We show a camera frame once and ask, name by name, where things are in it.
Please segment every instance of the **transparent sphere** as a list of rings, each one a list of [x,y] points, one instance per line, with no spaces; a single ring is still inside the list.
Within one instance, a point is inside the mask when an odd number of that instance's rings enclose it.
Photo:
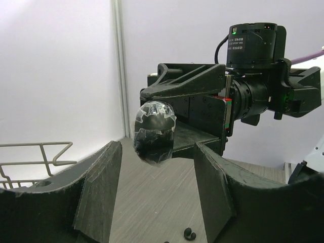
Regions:
[[[171,105],[163,101],[146,102],[135,118],[133,147],[137,155],[153,166],[172,158],[175,127]]]

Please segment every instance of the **black cable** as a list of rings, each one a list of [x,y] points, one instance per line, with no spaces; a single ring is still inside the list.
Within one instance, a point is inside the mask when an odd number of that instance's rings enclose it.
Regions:
[[[228,40],[228,36],[229,36],[229,35],[227,35],[227,37],[225,37],[225,39],[222,40],[222,41],[218,44],[218,46],[217,46],[217,48],[216,48],[216,51],[215,51],[215,64],[219,64],[219,63],[218,63],[218,53],[219,53],[219,49],[221,49],[222,45],[224,45],[224,43],[227,42],[227,40]]]
[[[196,233],[192,232],[191,228],[186,228],[184,233],[183,233],[183,236],[188,241],[195,240],[196,237],[197,237]]]

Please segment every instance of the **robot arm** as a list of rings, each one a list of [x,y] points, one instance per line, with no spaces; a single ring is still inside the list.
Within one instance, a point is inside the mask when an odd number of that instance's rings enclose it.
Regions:
[[[257,126],[266,110],[281,119],[321,105],[318,59],[291,67],[285,42],[276,24],[232,26],[215,64],[159,64],[141,91],[134,149],[156,166],[193,158],[208,243],[323,242],[323,175],[302,163],[286,186],[221,157],[235,120]]]
[[[228,41],[227,62],[218,51]],[[273,23],[231,26],[217,47],[215,64],[159,64],[140,93],[134,148],[150,164],[171,157],[192,158],[196,142],[219,155],[234,121],[257,126],[274,111],[302,117],[321,105],[317,63],[291,66],[284,58],[286,29]]]

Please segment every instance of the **small black object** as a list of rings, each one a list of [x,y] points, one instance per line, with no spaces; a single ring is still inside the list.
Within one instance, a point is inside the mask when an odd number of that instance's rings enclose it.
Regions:
[[[183,233],[184,237],[188,241],[196,239],[197,235],[195,232],[192,232],[191,228],[186,228]]]

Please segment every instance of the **wire basket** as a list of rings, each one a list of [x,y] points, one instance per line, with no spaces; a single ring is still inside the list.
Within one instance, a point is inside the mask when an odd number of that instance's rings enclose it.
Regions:
[[[48,161],[44,146],[48,145],[66,145],[60,152],[58,152],[51,161]],[[20,166],[20,165],[44,165],[49,177],[54,176],[51,172],[50,165],[54,166],[65,166],[76,164],[77,161],[64,160],[57,161],[57,159],[64,154],[71,146],[72,142],[46,142],[46,143],[13,143],[13,144],[0,144],[0,148],[2,147],[22,147],[22,146],[39,146],[40,151],[42,153],[43,161],[28,161],[28,162],[10,162],[10,163],[0,163],[0,175],[4,178],[4,180],[0,180],[0,184],[3,185],[5,189],[13,189],[16,188],[14,185],[21,187],[22,183],[32,183],[33,185],[37,182],[42,181],[43,179],[35,179],[35,180],[12,180],[10,176],[4,173],[4,166]]]

